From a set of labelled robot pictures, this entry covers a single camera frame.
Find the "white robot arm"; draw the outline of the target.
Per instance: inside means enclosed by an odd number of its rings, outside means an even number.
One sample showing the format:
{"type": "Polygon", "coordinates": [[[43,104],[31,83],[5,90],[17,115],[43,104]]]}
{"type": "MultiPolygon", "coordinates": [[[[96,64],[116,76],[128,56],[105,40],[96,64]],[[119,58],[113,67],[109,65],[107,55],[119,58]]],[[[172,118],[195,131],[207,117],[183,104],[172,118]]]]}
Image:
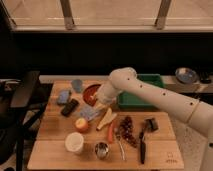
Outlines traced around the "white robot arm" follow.
{"type": "Polygon", "coordinates": [[[128,92],[172,115],[207,138],[199,171],[213,171],[213,105],[140,81],[134,68],[113,70],[97,91],[97,102],[110,105],[128,92]]]}

